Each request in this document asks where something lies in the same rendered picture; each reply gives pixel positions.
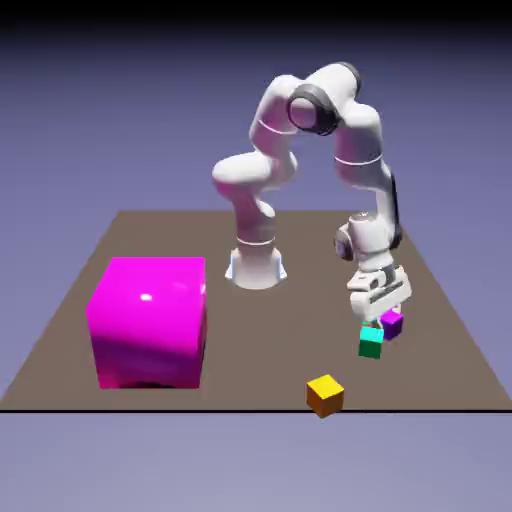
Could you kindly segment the small yellow cube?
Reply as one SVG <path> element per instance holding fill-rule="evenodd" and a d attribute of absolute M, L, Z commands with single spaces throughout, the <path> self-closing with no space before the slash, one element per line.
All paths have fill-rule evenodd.
<path fill-rule="evenodd" d="M 344 387 L 330 374 L 306 383 L 306 403 L 320 418 L 338 413 L 344 405 Z"/>

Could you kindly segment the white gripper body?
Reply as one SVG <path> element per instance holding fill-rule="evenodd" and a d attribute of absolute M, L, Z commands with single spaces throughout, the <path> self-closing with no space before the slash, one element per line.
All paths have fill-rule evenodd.
<path fill-rule="evenodd" d="M 395 280 L 386 286 L 373 287 L 380 282 L 382 271 L 369 276 L 357 271 L 349 282 L 350 304 L 355 317 L 361 322 L 371 322 L 395 307 L 401 306 L 412 295 L 411 284 L 404 270 L 395 271 Z"/>

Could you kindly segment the small purple cube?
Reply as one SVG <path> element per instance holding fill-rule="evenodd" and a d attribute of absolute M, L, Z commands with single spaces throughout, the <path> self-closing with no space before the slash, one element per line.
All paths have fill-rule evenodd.
<path fill-rule="evenodd" d="M 404 315 L 394 310 L 387 311 L 380 317 L 384 339 L 390 341 L 402 332 Z"/>

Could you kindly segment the small green cube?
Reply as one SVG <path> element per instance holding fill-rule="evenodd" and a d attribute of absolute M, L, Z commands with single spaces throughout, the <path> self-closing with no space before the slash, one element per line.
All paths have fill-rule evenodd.
<path fill-rule="evenodd" d="M 379 359 L 382 353 L 384 329 L 371 325 L 363 325 L 359 336 L 358 354 L 360 357 Z"/>

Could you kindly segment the large magenta box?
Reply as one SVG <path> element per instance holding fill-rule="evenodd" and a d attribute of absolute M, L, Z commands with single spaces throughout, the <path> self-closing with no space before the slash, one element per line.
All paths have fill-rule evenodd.
<path fill-rule="evenodd" d="M 99 387 L 200 386 L 207 332 L 202 257 L 114 257 L 86 306 Z"/>

